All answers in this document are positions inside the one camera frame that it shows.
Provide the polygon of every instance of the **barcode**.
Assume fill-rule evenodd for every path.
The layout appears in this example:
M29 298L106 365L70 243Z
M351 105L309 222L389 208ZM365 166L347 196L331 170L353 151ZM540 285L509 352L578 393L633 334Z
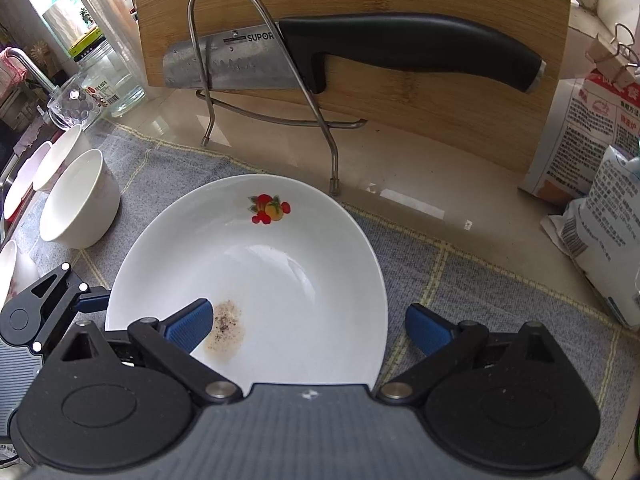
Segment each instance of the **barcode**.
M578 236L575 216L564 224L560 237L562 238L567 250L574 258L580 256L589 248L588 245L580 240L580 237Z

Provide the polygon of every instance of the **white bowl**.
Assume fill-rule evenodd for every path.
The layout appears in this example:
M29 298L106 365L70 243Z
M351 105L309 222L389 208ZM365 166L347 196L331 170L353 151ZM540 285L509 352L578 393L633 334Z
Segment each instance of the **white bowl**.
M9 240L0 251L0 310L39 277L33 260L20 250L18 244Z
M100 150L84 152L60 176L40 216L40 238L72 249L95 244L120 204L120 189Z
M35 176L40 163L44 159L45 155L52 147L52 143L46 140L38 149L33 152L33 155L28 158L18 171L14 183L11 184L6 198L4 199L4 215L5 220L11 219L18 211L22 200L27 195L31 184L33 184L33 177Z
M264 224L254 207L278 220ZM233 176L171 204L124 259L106 329L164 319L197 298L214 305L216 322L192 355L245 393L257 382L376 381L387 323L380 266L353 218L307 184Z
M84 152L91 149L91 143L82 132L82 126L72 126L53 144L45 155L33 177L35 191L50 192L60 175Z

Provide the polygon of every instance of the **metal wire stand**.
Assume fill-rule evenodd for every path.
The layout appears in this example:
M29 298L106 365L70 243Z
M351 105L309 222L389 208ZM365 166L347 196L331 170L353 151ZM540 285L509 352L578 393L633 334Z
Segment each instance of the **metal wire stand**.
M242 108L238 108L231 104L225 103L224 101L220 101L212 98L209 93L207 68L204 64L204 60L202 59L202 52L200 51L200 47L199 47L198 33L195 27L193 9L194 9L196 0L189 0L189 4L187 5L187 20L189 22L189 33L191 35L191 44L193 46L193 51L195 53L196 60L198 61L197 65L198 65L198 71L200 72L200 82L202 83L202 91L198 90L196 92L196 95L198 98L204 99L207 102L207 108L209 109L209 125L207 126L206 132L202 137L201 144L203 146L207 145L207 143L209 142L211 131L216 122L216 113L213 109L214 104L222 106L227 110L231 110L233 112L237 112L239 114L245 115L247 117L251 117L253 119L258 119L261 121L267 121L270 123L284 124L285 126L319 126L320 129L322 130L322 134L324 135L324 138L326 139L326 142L329 145L329 149L331 151L331 179L329 181L329 193L335 196L340 193L340 179L338 178L338 147L335 144L334 136L332 136L331 130L329 128L331 127L331 128L354 129L354 128L359 128L361 126L364 126L364 124L366 124L367 121L364 119L360 119L353 123L343 123L343 122L327 123L324 120L324 117L322 116L322 112L318 107L318 103L316 102L316 99L314 98L313 94L308 90L305 83L303 82L302 77L298 72L298 68L293 62L293 59L291 59L289 51L287 50L287 47L284 43L284 39L280 34L280 30L278 29L275 22L273 21L273 18L269 14L269 11L266 9L264 4L260 0L249 0L249 1L251 1L251 3L254 4L254 7L260 13L260 16L264 20L264 23L268 27L270 33L273 34L273 37L275 38L276 43L280 51L282 52L282 55L287 61L289 68L291 69L294 76L296 77L296 81L298 82L298 85L300 86L300 89L302 90L302 93L305 96L306 102L309 104L309 107L314 113L316 120L315 121L297 121L297 120L283 119L278 117L265 116L262 114L256 114L254 112L250 112L248 110L243 110Z

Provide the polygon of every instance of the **wooden cutting board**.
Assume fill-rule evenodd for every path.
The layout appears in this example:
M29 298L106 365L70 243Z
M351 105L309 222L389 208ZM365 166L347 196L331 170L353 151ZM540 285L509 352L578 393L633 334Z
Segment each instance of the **wooden cutting board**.
M152 86L164 86L162 56L167 48L189 39L187 2L136 0L146 73ZM327 90L318 100L327 110L396 126L473 152L510 170L527 171L556 88L570 0L263 2L274 19L384 10L439 12L483 23L523 42L547 63L542 84L533 94L476 76L396 72L331 57ZM248 0L198 0L195 15L201 35L261 23ZM295 90L246 93L305 102Z

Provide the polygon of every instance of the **kitchen towel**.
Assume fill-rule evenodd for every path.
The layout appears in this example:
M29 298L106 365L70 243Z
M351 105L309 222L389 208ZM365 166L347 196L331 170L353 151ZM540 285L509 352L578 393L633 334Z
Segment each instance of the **kitchen towel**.
M87 133L120 184L120 209L97 244L69 250L40 239L46 196L37 196L14 239L42 274L70 262L90 285L111 288L133 242L169 204L207 182L260 172L229 156L146 137L105 120ZM496 332L517 332L524 322L537 319L555 336L600 407L602 426L586 463L589 471L597 471L613 443L640 362L640 336L598 310L446 242L343 205L369 238L386 283L389 324L378 382L423 358L403 327L404 311L415 301L453 322L473 319ZM104 326L104 313L93 316Z

